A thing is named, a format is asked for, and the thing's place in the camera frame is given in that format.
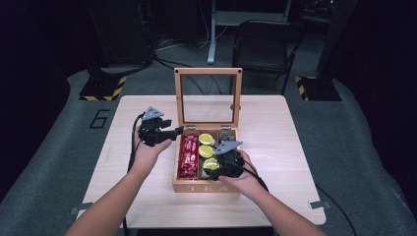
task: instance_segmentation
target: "person's right arm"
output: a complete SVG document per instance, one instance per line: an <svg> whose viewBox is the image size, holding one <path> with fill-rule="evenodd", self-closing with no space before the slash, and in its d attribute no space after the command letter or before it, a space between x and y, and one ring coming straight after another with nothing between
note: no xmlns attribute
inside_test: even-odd
<svg viewBox="0 0 417 236"><path fill-rule="evenodd" d="M243 150L239 150L239 152L253 166L249 155ZM245 164L245 168L252 170L248 164ZM244 196L253 201L262 210L280 236L326 235L315 224L265 190L251 174L243 172L239 178L220 176L218 179L225 184L234 186Z"/></svg>

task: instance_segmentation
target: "table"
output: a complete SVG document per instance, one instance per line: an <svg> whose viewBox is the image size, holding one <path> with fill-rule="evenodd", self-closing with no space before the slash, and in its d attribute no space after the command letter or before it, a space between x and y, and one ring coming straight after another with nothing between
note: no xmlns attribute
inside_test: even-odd
<svg viewBox="0 0 417 236"><path fill-rule="evenodd" d="M257 12L234 12L234 11L216 11L215 0L211 0L211 38L208 50L208 63L214 63L215 56L215 27L216 26L234 26L249 20L264 20L286 22L289 8L292 0L286 0L285 10L283 13L257 13Z"/></svg>
<svg viewBox="0 0 417 236"><path fill-rule="evenodd" d="M84 203L97 201L125 174L135 118L153 106L178 126L175 95L123 96L115 113ZM280 95L242 95L239 117L241 146L251 156L269 191L315 224L326 221L288 105ZM160 156L128 214L133 228L210 228L270 226L261 210L238 193L174 193L176 146Z"/></svg>

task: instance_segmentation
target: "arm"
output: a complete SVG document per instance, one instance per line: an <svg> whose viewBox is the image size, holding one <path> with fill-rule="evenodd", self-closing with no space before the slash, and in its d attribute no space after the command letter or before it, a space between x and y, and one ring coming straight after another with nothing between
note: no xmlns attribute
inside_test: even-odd
<svg viewBox="0 0 417 236"><path fill-rule="evenodd" d="M238 151L253 166L249 155L243 150ZM248 164L245 165L246 168L252 170ZM262 210L279 235L326 235L315 224L265 190L251 174L244 172L239 178L220 176L218 179L225 184L236 187L244 196L253 201Z"/></svg>
<svg viewBox="0 0 417 236"><path fill-rule="evenodd" d="M156 147L140 144L132 169L111 190L84 212L66 235L116 235L133 200L170 140Z"/></svg>

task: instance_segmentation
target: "box lid frame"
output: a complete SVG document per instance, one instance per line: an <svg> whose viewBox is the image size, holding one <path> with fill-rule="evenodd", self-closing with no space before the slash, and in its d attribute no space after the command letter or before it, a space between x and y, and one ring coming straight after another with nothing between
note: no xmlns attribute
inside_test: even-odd
<svg viewBox="0 0 417 236"><path fill-rule="evenodd" d="M192 75L230 75L235 77L235 86L233 92L233 115L231 122L186 122L184 120L184 99L182 91L182 76ZM224 126L236 129L239 124L239 110L240 110L240 95L242 89L242 68L175 68L175 92L177 99L177 110L178 110L178 124L180 126L194 126L199 129L221 129Z"/></svg>

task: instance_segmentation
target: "person's left hand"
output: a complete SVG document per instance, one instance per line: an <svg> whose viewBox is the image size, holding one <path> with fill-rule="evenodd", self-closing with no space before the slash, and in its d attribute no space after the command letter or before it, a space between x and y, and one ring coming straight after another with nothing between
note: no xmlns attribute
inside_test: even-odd
<svg viewBox="0 0 417 236"><path fill-rule="evenodd" d="M141 141L138 136L139 127L135 132L135 147ZM159 154L171 145L171 140L166 140L155 147L149 147L144 143L140 143L135 153L135 162L133 163L131 171L141 174L144 178L147 178L153 167L156 164L156 160Z"/></svg>

